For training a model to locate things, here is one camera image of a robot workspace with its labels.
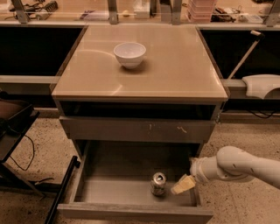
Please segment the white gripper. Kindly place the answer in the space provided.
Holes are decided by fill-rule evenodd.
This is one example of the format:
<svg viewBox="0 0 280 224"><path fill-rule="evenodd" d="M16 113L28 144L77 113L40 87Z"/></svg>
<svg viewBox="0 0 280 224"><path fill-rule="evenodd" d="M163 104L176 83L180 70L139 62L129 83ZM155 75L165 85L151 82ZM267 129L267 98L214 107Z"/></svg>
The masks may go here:
<svg viewBox="0 0 280 224"><path fill-rule="evenodd" d="M174 195L188 191L194 188L196 182L207 183L210 180L222 180L225 177L225 172L218 166L216 157L194 157L191 161L191 175L184 175L171 188Z"/></svg>

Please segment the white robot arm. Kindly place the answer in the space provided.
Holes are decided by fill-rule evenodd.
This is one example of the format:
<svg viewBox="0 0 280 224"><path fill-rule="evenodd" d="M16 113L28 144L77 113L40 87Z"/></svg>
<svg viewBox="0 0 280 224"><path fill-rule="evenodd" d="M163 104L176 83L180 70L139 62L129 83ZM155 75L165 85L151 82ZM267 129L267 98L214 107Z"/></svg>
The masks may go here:
<svg viewBox="0 0 280 224"><path fill-rule="evenodd" d="M184 175L171 188L174 195L210 180L247 182L252 178L280 188L280 162L249 154L234 146L225 146L212 157L194 158L190 174Z"/></svg>

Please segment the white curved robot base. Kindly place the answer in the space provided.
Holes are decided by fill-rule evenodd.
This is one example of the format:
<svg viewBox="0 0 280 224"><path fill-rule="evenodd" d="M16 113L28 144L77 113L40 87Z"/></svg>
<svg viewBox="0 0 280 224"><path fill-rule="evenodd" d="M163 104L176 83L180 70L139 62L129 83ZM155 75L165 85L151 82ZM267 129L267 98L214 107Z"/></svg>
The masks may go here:
<svg viewBox="0 0 280 224"><path fill-rule="evenodd" d="M243 77L241 79L247 86L246 96L264 99L265 96L280 88L280 75L257 74Z"/></svg>

